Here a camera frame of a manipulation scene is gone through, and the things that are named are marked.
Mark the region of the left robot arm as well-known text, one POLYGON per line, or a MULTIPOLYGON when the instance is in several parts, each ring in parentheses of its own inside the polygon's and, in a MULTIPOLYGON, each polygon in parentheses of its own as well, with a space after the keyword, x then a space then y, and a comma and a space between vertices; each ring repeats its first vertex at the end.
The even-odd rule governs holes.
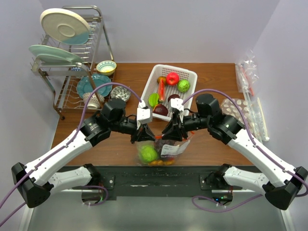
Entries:
POLYGON ((139 103, 135 119, 125 115, 126 103, 112 99, 102 110, 83 120, 64 141, 40 158, 27 164, 12 166, 13 181, 29 208, 44 203, 52 194, 69 188, 87 186, 96 188, 100 174, 91 164, 76 170, 59 172, 72 159, 108 139, 111 132, 130 135, 130 142, 154 141, 155 136, 148 127, 152 111, 143 102, 139 103))

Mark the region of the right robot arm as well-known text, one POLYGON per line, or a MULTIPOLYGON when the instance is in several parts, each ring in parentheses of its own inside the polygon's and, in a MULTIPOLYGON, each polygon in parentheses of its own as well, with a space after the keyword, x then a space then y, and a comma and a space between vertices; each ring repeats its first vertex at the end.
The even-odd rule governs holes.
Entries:
POLYGON ((263 146, 237 118, 222 112, 211 94, 196 98, 197 113, 184 116, 183 100, 170 99, 172 119, 163 130, 164 140, 182 141, 189 131, 207 129, 216 140, 245 156, 260 172, 253 173, 223 164, 204 178, 206 184, 218 189, 238 186, 257 192, 278 209, 286 210, 305 183, 308 171, 294 167, 263 146))

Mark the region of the dark grapes bunch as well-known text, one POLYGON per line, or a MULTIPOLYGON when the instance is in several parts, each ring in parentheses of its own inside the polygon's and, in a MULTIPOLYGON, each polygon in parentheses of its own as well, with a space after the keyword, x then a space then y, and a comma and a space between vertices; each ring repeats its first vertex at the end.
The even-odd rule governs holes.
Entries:
POLYGON ((162 140, 162 139, 157 139, 157 140, 154 142, 154 148, 155 148, 155 150, 156 150, 157 152, 160 152, 165 144, 174 146, 175 141, 173 141, 173 140, 162 140))

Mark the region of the large green cabbage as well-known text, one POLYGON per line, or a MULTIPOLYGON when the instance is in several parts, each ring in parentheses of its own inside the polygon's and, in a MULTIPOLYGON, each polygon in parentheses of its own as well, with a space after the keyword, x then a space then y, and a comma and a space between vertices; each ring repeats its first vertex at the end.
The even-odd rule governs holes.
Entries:
POLYGON ((158 154, 153 146, 144 145, 139 149, 139 158, 143 163, 150 163, 158 158, 158 154))

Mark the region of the clear zip top bag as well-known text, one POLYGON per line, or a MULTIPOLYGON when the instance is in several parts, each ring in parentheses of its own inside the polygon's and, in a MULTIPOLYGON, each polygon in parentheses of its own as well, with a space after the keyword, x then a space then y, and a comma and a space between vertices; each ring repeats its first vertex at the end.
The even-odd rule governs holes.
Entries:
MULTIPOLYGON (((183 141, 175 141, 174 146, 171 145, 167 145, 165 144, 162 148, 162 150, 160 152, 157 152, 158 154, 158 158, 156 160, 163 160, 163 161, 167 161, 167 160, 172 160, 174 159, 175 162, 178 159, 178 157, 185 152, 185 150, 187 149, 188 145, 190 144, 192 138, 193 138, 194 132, 190 131, 188 132, 188 138, 183 140, 183 141)), ((162 139, 162 136, 156 136, 155 137, 156 140, 157 139, 162 139)), ((141 141, 141 142, 137 142, 136 143, 136 147, 137 147, 137 157, 139 160, 139 163, 142 166, 149 166, 148 163, 143 163, 140 158, 139 158, 139 149, 144 146, 144 145, 151 145, 154 147, 154 142, 155 141, 141 141)))

